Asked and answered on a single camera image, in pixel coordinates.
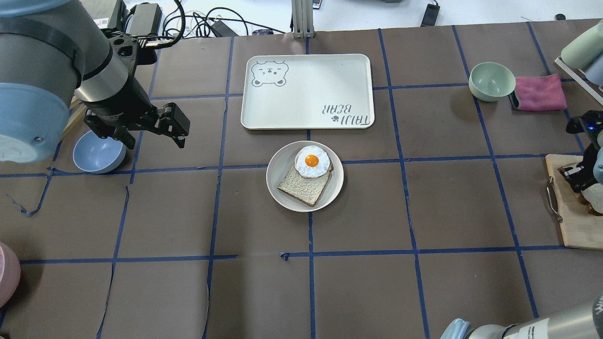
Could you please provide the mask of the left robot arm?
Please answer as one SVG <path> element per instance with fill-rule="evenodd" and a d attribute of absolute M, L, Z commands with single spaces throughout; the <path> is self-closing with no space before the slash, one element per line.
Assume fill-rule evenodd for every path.
<path fill-rule="evenodd" d="M 1 161 L 35 163 L 52 156 L 69 120 L 69 101 L 88 108 L 82 119 L 101 139 L 133 149 L 132 131 L 149 131 L 185 146 L 190 120 L 175 104 L 153 105 L 134 73 L 156 62 L 145 34 L 105 32 L 79 0 L 1 2 Z"/>

